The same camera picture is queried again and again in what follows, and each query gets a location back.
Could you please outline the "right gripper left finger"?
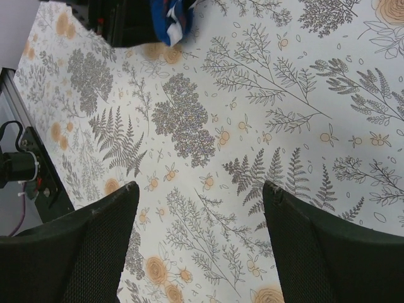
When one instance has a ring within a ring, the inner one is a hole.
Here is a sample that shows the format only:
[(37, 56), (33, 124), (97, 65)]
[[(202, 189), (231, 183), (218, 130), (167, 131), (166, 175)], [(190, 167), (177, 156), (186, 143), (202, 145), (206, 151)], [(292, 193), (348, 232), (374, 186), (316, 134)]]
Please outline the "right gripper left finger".
[(131, 181), (51, 222), (1, 237), (1, 302), (118, 302), (140, 199)]

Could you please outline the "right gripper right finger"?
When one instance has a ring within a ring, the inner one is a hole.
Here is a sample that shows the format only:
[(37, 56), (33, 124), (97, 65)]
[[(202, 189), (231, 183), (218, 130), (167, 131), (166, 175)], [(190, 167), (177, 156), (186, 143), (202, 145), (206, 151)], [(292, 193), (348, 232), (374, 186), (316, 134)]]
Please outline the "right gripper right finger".
[(270, 181), (264, 215), (285, 302), (403, 302), (403, 238), (348, 222)]

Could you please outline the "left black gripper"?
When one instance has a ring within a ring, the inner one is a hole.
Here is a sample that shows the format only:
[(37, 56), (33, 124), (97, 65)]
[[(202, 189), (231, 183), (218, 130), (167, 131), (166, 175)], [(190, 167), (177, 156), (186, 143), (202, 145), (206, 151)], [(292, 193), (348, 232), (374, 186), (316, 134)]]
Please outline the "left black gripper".
[(111, 47), (134, 47), (158, 41), (148, 1), (71, 1), (73, 16)]

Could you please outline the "blue patterned trousers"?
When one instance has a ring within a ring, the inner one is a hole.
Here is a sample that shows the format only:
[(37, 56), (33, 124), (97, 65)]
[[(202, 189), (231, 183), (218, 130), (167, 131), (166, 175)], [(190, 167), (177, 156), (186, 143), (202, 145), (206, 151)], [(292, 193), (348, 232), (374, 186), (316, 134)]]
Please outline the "blue patterned trousers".
[(178, 44), (192, 29), (196, 0), (149, 1), (157, 39), (166, 46)]

